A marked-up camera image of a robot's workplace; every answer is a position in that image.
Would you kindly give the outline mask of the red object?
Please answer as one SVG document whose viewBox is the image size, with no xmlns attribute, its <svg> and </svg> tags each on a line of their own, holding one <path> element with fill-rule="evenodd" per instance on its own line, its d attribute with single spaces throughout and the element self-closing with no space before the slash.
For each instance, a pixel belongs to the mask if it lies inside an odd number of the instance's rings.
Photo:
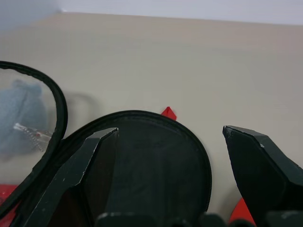
<svg viewBox="0 0 303 227">
<path fill-rule="evenodd" d="M 235 208 L 233 209 L 229 221 L 228 223 L 232 223 L 235 220 L 245 220 L 248 221 L 249 223 L 251 223 L 253 225 L 253 227 L 256 227 L 255 222 L 251 216 L 251 213 L 244 201 L 243 198 L 241 198 L 238 203 L 236 204 Z"/>
</svg>

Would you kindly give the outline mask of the blue-grey plush keychain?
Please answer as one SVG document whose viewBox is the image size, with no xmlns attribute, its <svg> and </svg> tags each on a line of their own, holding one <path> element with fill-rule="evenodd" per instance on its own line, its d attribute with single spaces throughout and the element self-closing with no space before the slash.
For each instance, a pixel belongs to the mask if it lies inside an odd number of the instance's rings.
<svg viewBox="0 0 303 227">
<path fill-rule="evenodd" d="M 18 79 L 0 90 L 0 156 L 45 152 L 51 137 L 40 84 Z"/>
</svg>

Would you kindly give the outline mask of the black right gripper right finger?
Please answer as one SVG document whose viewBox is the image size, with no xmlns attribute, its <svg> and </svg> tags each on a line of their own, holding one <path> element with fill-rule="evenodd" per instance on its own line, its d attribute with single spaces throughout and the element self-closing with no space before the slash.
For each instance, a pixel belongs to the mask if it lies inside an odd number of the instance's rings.
<svg viewBox="0 0 303 227">
<path fill-rule="evenodd" d="M 269 136 L 224 126 L 237 187 L 254 220 L 270 211 L 303 211 L 303 168 L 288 158 Z"/>
</svg>

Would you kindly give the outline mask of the red and black paddle case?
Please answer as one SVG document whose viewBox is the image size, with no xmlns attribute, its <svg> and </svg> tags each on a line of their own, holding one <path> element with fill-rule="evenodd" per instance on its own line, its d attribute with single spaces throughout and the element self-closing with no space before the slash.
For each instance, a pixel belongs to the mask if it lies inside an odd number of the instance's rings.
<svg viewBox="0 0 303 227">
<path fill-rule="evenodd" d="M 59 168 L 93 133 L 118 129 L 113 179 L 107 204 L 94 227 L 200 227 L 208 210 L 212 173 L 207 152 L 179 122 L 148 111 L 111 113 L 69 136 L 66 99 L 44 73 L 0 61 L 9 79 L 38 83 L 47 109 L 48 147 L 16 189 L 0 203 L 0 226 L 23 227 Z"/>
</svg>

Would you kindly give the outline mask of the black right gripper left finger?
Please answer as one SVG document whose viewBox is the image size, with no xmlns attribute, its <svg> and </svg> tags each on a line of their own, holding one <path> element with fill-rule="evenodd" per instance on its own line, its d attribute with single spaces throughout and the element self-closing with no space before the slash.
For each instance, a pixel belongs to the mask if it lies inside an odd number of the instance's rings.
<svg viewBox="0 0 303 227">
<path fill-rule="evenodd" d="M 94 227 L 113 179 L 118 129 L 87 137 L 59 168 L 23 227 Z"/>
</svg>

